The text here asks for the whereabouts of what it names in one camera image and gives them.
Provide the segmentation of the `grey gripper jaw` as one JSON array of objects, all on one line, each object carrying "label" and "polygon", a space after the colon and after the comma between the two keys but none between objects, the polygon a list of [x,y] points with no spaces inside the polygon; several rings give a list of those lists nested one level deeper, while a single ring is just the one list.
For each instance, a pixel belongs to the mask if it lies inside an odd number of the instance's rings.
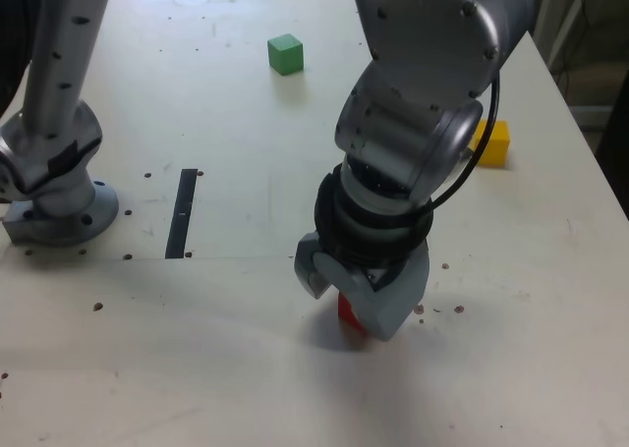
[{"label": "grey gripper jaw", "polygon": [[314,265],[339,291],[338,316],[361,334],[390,340],[422,300],[429,278],[429,249],[416,248],[393,279],[377,287],[366,271],[348,269],[330,255],[318,252]]},{"label": "grey gripper jaw", "polygon": [[295,257],[295,274],[304,289],[315,299],[319,299],[329,288],[329,283],[317,270],[314,256],[321,252],[317,232],[308,233],[298,243]]}]

